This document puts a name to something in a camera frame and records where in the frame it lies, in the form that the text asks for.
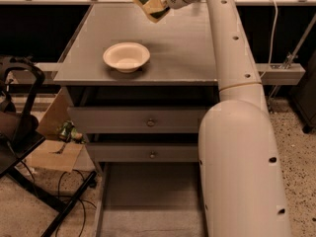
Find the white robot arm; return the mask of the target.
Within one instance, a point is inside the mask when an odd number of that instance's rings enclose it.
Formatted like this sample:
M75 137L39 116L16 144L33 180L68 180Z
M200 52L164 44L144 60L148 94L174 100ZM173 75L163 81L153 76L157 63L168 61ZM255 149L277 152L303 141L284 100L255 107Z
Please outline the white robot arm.
M153 22L199 0L133 0ZM277 142L234 0L204 0L219 102L203 117L198 158L209 237L291 237Z

